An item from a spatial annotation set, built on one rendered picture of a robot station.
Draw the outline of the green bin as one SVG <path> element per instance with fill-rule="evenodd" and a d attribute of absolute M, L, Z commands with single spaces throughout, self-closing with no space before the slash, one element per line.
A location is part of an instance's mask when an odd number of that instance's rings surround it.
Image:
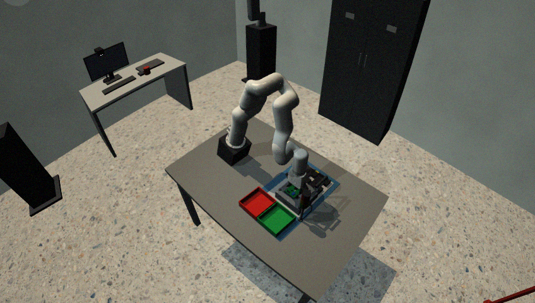
<path fill-rule="evenodd" d="M 277 201 L 257 217 L 257 222 L 274 237 L 277 237 L 296 220 L 296 217 Z"/>

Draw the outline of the red bin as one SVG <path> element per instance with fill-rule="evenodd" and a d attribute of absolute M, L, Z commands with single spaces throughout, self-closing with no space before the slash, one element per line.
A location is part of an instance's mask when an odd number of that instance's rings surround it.
<path fill-rule="evenodd" d="M 262 188 L 257 187 L 251 193 L 242 198 L 238 203 L 255 221 L 264 211 L 275 204 L 276 200 L 265 192 Z M 246 208 L 247 207 L 247 208 Z"/>

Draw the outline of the green circuit board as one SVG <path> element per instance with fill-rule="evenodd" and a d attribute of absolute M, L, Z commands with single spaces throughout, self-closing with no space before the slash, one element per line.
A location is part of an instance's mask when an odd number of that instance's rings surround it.
<path fill-rule="evenodd" d="M 296 195 L 299 194 L 299 189 L 294 185 L 291 185 L 289 188 L 287 188 L 287 190 L 285 190 L 285 192 L 287 192 L 290 196 L 294 198 L 296 197 Z"/>

